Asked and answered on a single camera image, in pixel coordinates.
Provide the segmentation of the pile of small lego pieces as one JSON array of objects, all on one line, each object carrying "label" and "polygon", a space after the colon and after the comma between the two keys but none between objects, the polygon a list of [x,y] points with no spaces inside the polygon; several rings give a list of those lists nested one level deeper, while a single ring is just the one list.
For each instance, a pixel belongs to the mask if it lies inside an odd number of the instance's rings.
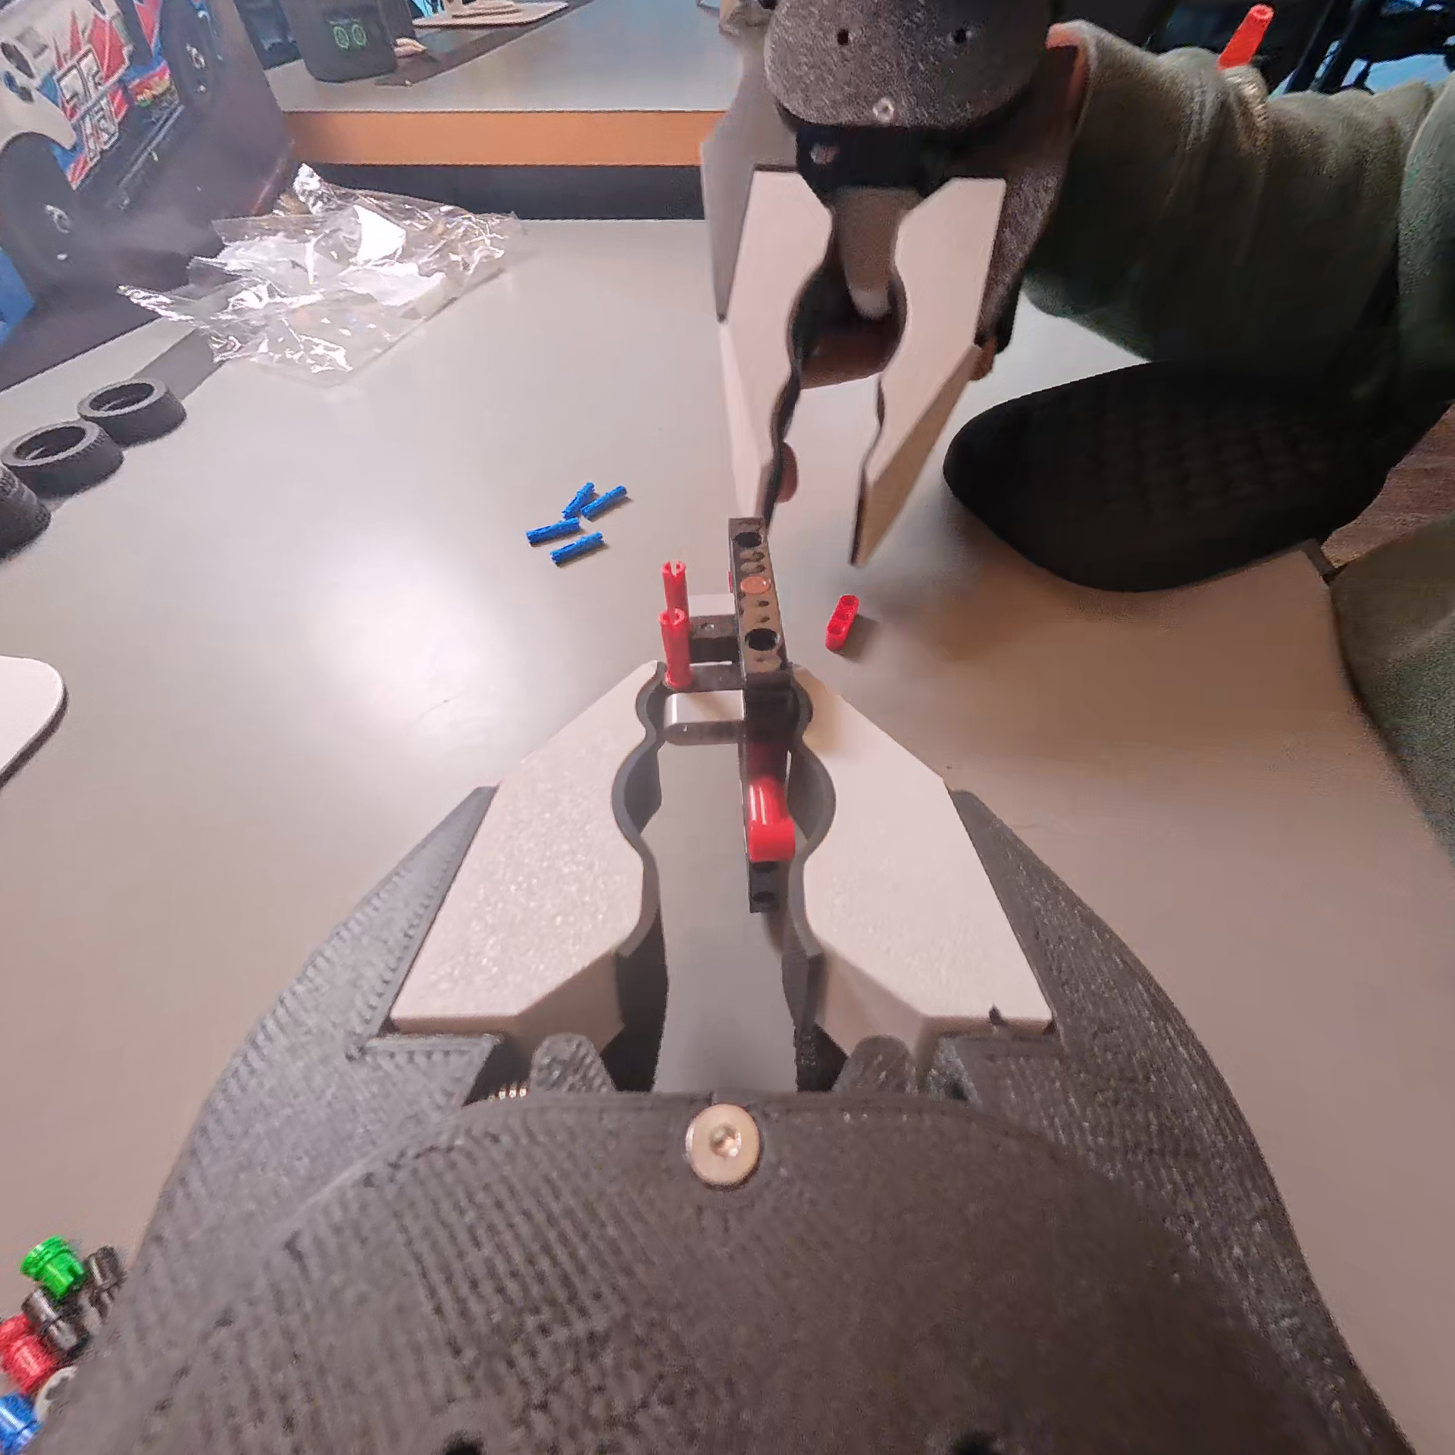
[{"label": "pile of small lego pieces", "polygon": [[117,1245],[84,1248],[51,1234],[21,1257],[18,1311],[2,1319],[2,1451],[32,1451],[73,1394],[127,1278]]}]

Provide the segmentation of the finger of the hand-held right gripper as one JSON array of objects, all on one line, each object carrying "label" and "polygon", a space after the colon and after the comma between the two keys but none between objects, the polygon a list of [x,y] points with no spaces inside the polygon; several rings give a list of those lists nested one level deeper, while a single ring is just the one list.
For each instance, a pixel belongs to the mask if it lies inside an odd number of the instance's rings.
[{"label": "finger of the hand-held right gripper", "polygon": [[789,427],[835,301],[832,212],[794,169],[754,169],[719,320],[721,384],[742,517],[771,526],[789,472]]},{"label": "finger of the hand-held right gripper", "polygon": [[953,176],[898,226],[893,282],[901,332],[879,380],[879,432],[865,457],[851,561],[868,564],[900,517],[978,365],[1007,181]]}]

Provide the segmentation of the lego car set box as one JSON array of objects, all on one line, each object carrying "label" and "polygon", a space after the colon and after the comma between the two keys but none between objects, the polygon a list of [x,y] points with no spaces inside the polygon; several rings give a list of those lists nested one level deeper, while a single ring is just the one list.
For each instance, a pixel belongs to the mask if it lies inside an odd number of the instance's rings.
[{"label": "lego car set box", "polygon": [[153,321],[297,162],[231,1],[2,6],[2,386]]}]

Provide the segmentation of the black office chair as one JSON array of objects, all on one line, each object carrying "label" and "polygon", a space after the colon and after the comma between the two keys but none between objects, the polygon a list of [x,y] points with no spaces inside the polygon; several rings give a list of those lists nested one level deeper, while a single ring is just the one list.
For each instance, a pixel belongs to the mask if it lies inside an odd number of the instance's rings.
[{"label": "black office chair", "polygon": [[1409,79],[1442,82],[1454,69],[1452,1],[1314,3],[1265,77],[1279,93],[1378,91]]}]

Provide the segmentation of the white book stand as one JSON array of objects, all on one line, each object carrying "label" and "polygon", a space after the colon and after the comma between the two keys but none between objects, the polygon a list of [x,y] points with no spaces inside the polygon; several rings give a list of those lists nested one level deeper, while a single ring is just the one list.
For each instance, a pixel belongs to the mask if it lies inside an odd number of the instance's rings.
[{"label": "white book stand", "polygon": [[2,784],[46,742],[61,720],[68,690],[42,659],[2,656]]}]

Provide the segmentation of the empty clear plastic wrap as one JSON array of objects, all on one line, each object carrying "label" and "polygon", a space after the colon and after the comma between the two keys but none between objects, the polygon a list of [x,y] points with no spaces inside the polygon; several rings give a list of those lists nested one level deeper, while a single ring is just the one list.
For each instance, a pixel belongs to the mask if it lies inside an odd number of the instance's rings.
[{"label": "empty clear plastic wrap", "polygon": [[300,166],[271,211],[212,224],[221,247],[172,289],[118,294],[198,330],[215,363],[338,384],[520,257],[513,212],[342,186]]}]

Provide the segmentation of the black lego frame assembly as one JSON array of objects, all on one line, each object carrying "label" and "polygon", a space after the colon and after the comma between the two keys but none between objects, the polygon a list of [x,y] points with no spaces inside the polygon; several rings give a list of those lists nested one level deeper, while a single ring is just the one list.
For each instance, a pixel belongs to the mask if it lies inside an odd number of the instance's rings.
[{"label": "black lego frame assembly", "polygon": [[[667,734],[683,742],[735,744],[749,905],[768,916],[784,903],[797,852],[789,786],[806,701],[789,654],[770,528],[735,515],[726,533],[726,607],[692,604],[685,564],[671,561],[662,571],[662,720]],[[754,573],[771,576],[768,595],[740,593],[738,581]]]}]

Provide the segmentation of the person's right hand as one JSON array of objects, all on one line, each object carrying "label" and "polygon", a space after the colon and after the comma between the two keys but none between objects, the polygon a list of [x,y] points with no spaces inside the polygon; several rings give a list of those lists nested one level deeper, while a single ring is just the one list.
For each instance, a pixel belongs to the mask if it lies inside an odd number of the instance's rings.
[{"label": "person's right hand", "polygon": [[803,391],[882,372],[900,342],[900,318],[889,302],[868,316],[837,270],[811,280],[785,321],[785,375],[770,406],[771,472],[764,515],[771,519],[797,488],[789,429]]}]

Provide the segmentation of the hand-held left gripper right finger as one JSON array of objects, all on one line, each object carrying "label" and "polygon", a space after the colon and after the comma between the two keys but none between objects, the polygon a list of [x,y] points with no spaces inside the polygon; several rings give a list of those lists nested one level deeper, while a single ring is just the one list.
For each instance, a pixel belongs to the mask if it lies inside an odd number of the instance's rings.
[{"label": "hand-held left gripper right finger", "polygon": [[1043,983],[943,777],[803,668],[782,910],[796,1020],[841,1049],[1040,1033]]}]

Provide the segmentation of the person's right forearm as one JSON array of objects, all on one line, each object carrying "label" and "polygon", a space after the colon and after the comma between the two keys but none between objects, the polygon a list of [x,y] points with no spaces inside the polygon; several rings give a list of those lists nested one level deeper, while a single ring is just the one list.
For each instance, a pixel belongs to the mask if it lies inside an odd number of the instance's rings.
[{"label": "person's right forearm", "polygon": [[1272,96],[1088,22],[1061,200],[1026,292],[1149,360],[1392,375],[1452,396],[1454,93]]}]

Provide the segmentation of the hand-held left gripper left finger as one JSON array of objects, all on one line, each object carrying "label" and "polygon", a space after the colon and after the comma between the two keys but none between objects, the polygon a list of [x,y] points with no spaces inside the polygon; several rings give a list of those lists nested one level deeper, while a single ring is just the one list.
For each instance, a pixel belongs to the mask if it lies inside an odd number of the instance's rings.
[{"label": "hand-held left gripper left finger", "polygon": [[659,872],[643,824],[650,704],[636,666],[496,786],[390,1009],[404,1033],[555,1033],[657,1051],[667,1007]]}]

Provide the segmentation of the light wooden stand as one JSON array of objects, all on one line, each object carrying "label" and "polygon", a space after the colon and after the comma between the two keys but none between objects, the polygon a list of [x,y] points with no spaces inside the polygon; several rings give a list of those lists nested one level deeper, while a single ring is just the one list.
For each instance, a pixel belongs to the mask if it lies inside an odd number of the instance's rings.
[{"label": "light wooden stand", "polygon": [[406,3],[409,27],[394,39],[396,60],[404,63],[472,60],[508,43],[519,30],[544,24],[570,1],[411,1]]}]

